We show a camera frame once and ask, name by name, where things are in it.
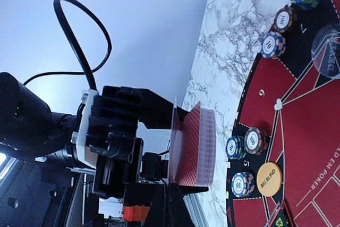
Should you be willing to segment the small orange black chip pile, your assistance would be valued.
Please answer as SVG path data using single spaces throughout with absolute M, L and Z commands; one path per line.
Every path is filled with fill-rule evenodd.
M 261 155 L 268 149 L 268 135 L 263 129 L 251 127 L 245 134 L 244 146 L 247 153 L 251 155 Z

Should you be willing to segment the white blue chip pile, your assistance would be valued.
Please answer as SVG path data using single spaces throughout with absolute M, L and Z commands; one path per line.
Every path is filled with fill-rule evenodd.
M 286 50 L 286 40 L 277 31 L 270 31 L 261 42 L 261 55 L 267 59 L 279 59 Z
M 231 189 L 236 198 L 244 198 L 252 194 L 256 181 L 250 172 L 237 172 L 232 177 Z

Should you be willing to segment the clear round dealer button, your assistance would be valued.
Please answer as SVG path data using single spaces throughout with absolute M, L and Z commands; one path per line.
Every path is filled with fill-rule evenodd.
M 311 47 L 315 69 L 330 79 L 339 79 L 339 23 L 328 24 L 315 36 Z

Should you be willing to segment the red playing card deck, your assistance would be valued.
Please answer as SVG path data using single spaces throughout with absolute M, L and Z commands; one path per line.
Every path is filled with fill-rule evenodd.
M 180 186 L 210 187 L 216 163 L 215 111 L 198 102 L 181 121 L 175 107 L 168 162 L 168 180 Z

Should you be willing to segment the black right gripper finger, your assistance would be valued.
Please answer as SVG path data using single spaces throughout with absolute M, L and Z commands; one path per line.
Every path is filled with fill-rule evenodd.
M 176 183 L 160 184 L 151 202 L 145 226 L 194 226 L 183 197 L 207 192 L 208 187 L 179 186 Z

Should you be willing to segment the round red black poker mat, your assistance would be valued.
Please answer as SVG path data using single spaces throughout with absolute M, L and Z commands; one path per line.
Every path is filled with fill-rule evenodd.
M 339 79 L 320 74 L 311 60 L 317 33 L 339 23 L 339 0 L 320 0 L 306 11 L 296 7 L 298 21 L 284 35 L 286 51 L 278 60 L 258 54 L 237 109 L 232 134 L 250 127 L 265 130 L 268 149 L 261 155 L 232 160 L 227 182 L 237 172 L 257 175 L 276 163 L 283 174 L 280 191 L 263 196 L 258 189 L 227 200 L 229 226 L 264 226 L 284 201 L 292 226 L 339 226 Z

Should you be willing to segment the orange round blind button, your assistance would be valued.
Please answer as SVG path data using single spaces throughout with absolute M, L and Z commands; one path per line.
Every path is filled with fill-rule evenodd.
M 283 174 L 280 167 L 273 162 L 263 164 L 257 172 L 257 188 L 265 197 L 276 195 L 283 183 Z

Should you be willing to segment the blue green chip stack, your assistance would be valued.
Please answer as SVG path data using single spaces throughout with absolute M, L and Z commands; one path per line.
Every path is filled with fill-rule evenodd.
M 290 32 L 298 20 L 298 16 L 292 7 L 285 6 L 280 9 L 274 19 L 274 30 L 279 33 Z

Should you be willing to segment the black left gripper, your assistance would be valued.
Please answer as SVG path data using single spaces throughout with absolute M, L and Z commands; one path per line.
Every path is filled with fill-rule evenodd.
M 105 199 L 122 198 L 125 186 L 139 179 L 143 140 L 137 137 L 138 122 L 147 129 L 169 130 L 174 106 L 179 121 L 186 117 L 186 110 L 149 89 L 87 89 L 81 102 L 79 130 L 72 139 L 78 160 L 95 169 L 93 193 Z

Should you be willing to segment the black triangular button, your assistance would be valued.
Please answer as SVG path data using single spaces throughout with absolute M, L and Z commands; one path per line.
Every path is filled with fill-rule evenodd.
M 289 227 L 292 226 L 288 212 L 283 201 L 280 201 L 270 215 L 266 227 Z

